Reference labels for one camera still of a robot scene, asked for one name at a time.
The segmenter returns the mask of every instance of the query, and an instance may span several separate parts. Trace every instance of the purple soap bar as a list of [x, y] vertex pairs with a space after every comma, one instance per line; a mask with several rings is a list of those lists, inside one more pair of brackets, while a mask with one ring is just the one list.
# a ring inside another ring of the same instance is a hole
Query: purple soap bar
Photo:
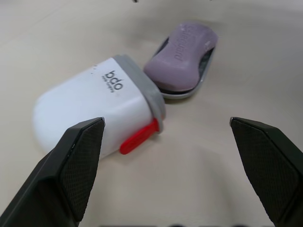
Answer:
[[169, 36], [168, 44], [144, 67], [144, 72], [161, 89], [184, 92], [200, 80], [199, 63], [213, 49], [218, 36], [197, 22], [180, 24]]

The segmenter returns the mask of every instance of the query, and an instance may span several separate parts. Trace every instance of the beige table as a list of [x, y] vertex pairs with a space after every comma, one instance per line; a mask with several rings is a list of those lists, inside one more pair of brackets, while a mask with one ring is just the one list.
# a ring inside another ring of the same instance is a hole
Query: beige table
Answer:
[[186, 19], [220, 37], [202, 89], [167, 104], [161, 136], [100, 162], [80, 226], [271, 225], [228, 123], [272, 124], [303, 149], [302, 0], [2, 0], [0, 212], [43, 157], [39, 95], [118, 53], [142, 67]]

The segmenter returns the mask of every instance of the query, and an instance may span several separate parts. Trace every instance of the red clip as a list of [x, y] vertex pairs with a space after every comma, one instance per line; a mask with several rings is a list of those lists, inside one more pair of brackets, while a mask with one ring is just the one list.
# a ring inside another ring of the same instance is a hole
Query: red clip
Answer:
[[130, 138], [128, 138], [120, 147], [120, 153], [127, 155], [132, 152], [136, 147], [146, 141], [152, 134], [159, 131], [157, 119], [154, 119], [152, 123], [140, 129]]

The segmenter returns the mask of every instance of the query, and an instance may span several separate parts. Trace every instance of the printed logo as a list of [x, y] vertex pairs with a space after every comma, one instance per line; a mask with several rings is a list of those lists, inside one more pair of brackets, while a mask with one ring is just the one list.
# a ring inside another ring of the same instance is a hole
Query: printed logo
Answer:
[[104, 82], [111, 93], [115, 91], [121, 90], [123, 88], [123, 84], [121, 83], [122, 79], [116, 77], [115, 71], [111, 71], [104, 76], [102, 76]]

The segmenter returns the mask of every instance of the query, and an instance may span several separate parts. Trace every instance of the white plastic container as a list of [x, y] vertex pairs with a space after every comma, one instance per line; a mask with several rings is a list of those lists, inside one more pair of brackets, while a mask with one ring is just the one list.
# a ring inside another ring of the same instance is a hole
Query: white plastic container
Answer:
[[96, 117], [106, 124], [100, 158], [127, 154], [162, 132], [164, 100], [127, 55], [118, 55], [43, 94], [34, 108], [35, 135], [48, 153], [69, 127]]

